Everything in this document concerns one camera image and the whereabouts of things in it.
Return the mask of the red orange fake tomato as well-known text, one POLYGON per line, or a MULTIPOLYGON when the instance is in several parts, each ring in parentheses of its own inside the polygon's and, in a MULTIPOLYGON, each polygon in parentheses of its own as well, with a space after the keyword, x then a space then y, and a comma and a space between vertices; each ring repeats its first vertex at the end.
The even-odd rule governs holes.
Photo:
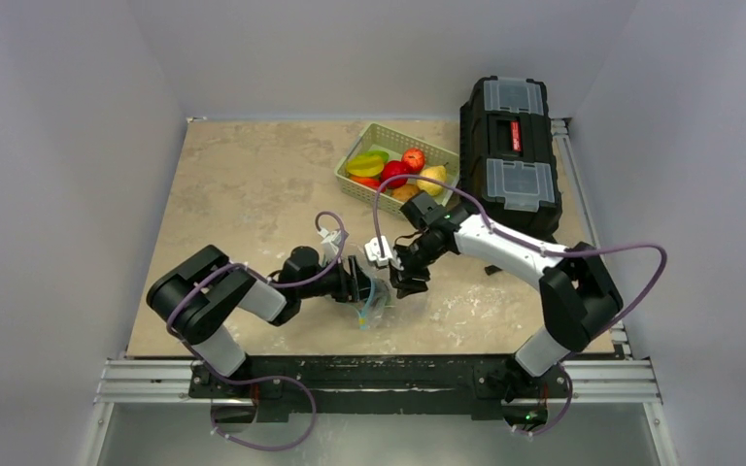
POLYGON ((350 180, 374 190, 377 190, 381 185, 380 181, 376 178, 350 176, 350 180))

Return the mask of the red fake apple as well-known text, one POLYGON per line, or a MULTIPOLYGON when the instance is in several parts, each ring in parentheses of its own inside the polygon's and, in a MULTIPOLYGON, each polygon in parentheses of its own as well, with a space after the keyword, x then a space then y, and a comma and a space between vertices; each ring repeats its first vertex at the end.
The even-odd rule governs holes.
POLYGON ((379 176, 379 181, 381 184, 384 184, 386 186, 386 189, 395 189, 397 187, 405 185, 407 183, 407 180, 398 179, 394 181, 393 178, 409 174, 410 172, 408 168, 401 161, 392 160, 384 166, 383 171, 379 176))

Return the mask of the brown fake potato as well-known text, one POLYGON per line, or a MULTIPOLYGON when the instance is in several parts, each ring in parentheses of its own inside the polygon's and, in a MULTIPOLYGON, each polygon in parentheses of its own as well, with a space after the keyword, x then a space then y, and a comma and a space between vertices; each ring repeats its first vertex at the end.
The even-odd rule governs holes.
POLYGON ((420 192, 421 190, 415 184, 406 183, 403 186, 393 189, 390 192, 390 197, 398 202, 404 203, 420 192))

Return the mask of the clear zip bag blue seal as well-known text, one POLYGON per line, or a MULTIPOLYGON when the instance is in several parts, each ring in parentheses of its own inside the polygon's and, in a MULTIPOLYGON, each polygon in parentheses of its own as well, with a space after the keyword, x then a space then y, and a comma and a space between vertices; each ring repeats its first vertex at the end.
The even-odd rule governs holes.
POLYGON ((379 270, 370 266, 365 259, 358 263, 361 275, 371 281, 372 293, 361 301, 350 303, 348 307, 356 315, 356 323, 361 330, 370 330, 384 319, 385 310, 394 306, 394 291, 390 285, 388 269, 379 270))

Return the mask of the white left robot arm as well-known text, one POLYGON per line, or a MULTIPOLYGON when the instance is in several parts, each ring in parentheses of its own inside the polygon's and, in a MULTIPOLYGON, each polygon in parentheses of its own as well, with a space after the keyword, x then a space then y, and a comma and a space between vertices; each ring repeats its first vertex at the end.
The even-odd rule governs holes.
POLYGON ((233 311, 281 326, 300 312, 305 299, 327 297, 369 311, 387 290, 353 255, 324 262, 315 249, 297 247, 265 279, 209 245, 156 280, 145 301, 169 333, 209 366, 214 386, 237 397, 250 387, 253 371, 248 354, 225 328, 233 311))

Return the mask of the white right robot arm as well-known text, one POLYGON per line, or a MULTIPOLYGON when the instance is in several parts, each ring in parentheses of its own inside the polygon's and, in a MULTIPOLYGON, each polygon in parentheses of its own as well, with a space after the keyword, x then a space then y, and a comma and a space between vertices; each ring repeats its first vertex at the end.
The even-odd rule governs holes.
POLYGON ((586 243, 569 248, 538 241, 493 221, 472 203, 446 208, 424 192, 400 212, 417 238, 404 246, 378 236, 368 255, 389 266, 399 298, 425 292, 430 265, 446 253, 480 259, 538 292, 543 325, 517 349, 506 370, 506 381, 518 394, 540 387, 546 372, 584 350, 624 307, 606 266, 586 243))

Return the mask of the yellow fake lemon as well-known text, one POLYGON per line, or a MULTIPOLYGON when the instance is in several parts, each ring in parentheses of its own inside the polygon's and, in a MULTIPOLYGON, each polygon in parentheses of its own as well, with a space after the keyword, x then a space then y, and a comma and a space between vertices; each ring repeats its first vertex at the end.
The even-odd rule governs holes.
POLYGON ((423 168, 416 180, 416 186, 419 190, 426 192, 430 196, 438 196, 444 192, 445 188, 441 185, 447 179, 447 168, 445 165, 427 166, 423 168))

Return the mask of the green yellow fake mango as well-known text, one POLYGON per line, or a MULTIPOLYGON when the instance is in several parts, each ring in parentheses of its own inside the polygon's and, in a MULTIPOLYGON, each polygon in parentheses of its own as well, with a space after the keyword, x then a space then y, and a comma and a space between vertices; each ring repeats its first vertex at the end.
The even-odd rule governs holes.
POLYGON ((350 176, 377 178, 384 166, 385 163, 378 156, 362 153, 349 160, 345 169, 350 176))

